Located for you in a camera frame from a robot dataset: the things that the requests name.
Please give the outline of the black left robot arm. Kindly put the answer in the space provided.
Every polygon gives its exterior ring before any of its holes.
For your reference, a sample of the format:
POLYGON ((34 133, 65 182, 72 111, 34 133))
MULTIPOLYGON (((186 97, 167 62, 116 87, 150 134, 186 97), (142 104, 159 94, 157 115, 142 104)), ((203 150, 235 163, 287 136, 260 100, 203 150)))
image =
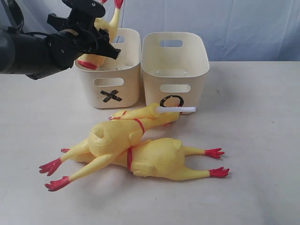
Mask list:
POLYGON ((110 44, 106 30, 97 29, 96 18, 105 15, 105 8, 95 0, 65 0, 71 8, 67 18, 48 15, 47 23, 55 33, 24 32, 24 17, 14 0, 2 1, 5 12, 15 26, 0 27, 1 74, 26 75, 38 80, 71 68, 83 54, 117 59, 120 49, 110 44))

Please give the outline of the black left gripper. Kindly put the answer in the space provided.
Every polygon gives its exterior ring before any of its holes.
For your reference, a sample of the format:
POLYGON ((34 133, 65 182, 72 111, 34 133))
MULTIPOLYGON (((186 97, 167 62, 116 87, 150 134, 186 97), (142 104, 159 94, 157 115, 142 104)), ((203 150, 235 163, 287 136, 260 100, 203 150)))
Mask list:
POLYGON ((113 47, 107 30, 97 29, 94 22, 105 15, 104 6, 96 0, 62 0, 71 8, 68 17, 48 15, 47 23, 56 32, 45 38, 48 70, 66 70, 84 54, 117 59, 121 50, 113 47))

